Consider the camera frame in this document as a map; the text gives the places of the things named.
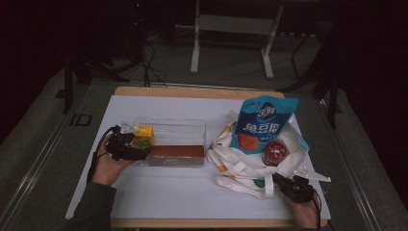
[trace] red round object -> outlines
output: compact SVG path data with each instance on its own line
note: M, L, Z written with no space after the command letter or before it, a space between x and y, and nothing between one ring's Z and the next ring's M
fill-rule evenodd
M278 166L289 155L285 144L279 141L271 141L265 148L262 161L267 166Z

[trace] brand logo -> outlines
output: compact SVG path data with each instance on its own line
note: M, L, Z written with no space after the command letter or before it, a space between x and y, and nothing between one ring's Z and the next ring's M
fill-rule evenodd
M268 120L276 115L276 108L271 103L265 103L258 111L258 118L262 121Z

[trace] white tote bag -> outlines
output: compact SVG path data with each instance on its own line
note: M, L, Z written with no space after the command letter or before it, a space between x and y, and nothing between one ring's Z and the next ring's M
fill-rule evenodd
M213 141L207 152L209 162L220 169L217 183L236 192L252 194L261 200L273 197L272 173L277 172L292 179L294 171L303 165L308 145L289 121L276 140L284 143L290 154L277 167L269 167L263 163L262 153L246 155L230 147L233 135L231 127L231 124L227 125L227 129L224 129L226 131Z

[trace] forearm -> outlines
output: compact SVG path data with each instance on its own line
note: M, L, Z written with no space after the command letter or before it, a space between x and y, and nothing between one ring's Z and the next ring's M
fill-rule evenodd
M116 189L89 182L63 230L111 230L111 210Z

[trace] yellow object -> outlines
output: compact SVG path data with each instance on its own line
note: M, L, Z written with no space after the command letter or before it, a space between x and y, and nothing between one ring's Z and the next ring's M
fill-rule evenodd
M136 148L146 148L155 144L153 127L139 126L139 131L134 133L133 144Z

